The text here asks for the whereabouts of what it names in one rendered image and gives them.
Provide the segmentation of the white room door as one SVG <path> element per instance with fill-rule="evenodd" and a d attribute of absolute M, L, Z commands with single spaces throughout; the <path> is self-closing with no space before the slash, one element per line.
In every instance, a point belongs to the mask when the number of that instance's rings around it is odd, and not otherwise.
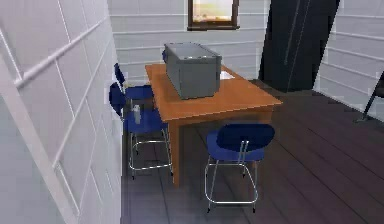
<path fill-rule="evenodd" d="M 107 0 L 0 0 L 0 224 L 121 224 Z"/>

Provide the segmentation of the orange wooden table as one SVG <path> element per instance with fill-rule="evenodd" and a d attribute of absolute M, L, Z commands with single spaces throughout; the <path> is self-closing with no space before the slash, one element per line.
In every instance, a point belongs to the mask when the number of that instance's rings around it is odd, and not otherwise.
<path fill-rule="evenodd" d="M 182 100 L 166 74 L 165 64 L 145 66 L 160 117 L 168 124 L 173 184 L 176 188 L 183 177 L 179 143 L 182 126 L 241 116 L 254 116 L 269 123 L 274 108 L 282 104 L 282 101 L 228 67 L 222 66 L 222 69 L 233 78 L 221 80 L 219 91 L 212 97 Z"/>

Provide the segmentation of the brown framed window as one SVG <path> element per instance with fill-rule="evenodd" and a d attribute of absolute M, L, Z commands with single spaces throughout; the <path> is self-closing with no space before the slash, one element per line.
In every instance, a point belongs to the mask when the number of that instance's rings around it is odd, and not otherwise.
<path fill-rule="evenodd" d="M 239 0 L 188 0 L 188 31 L 237 30 Z"/>

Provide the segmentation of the black floor lamp stand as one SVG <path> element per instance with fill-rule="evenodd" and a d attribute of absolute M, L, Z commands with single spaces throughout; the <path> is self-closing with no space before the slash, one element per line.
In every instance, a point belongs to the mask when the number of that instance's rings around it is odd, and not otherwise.
<path fill-rule="evenodd" d="M 372 103 L 376 97 L 384 98 L 384 71 L 382 72 L 369 100 L 364 109 L 363 115 L 355 120 L 355 123 L 363 122 L 368 120 L 368 111 L 372 106 Z"/>

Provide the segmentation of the grey metal box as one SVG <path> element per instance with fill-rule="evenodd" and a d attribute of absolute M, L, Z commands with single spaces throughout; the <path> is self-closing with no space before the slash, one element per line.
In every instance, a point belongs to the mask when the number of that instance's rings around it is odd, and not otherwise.
<path fill-rule="evenodd" d="M 166 43 L 166 74 L 182 100 L 211 97 L 220 88 L 220 54 L 199 43 Z"/>

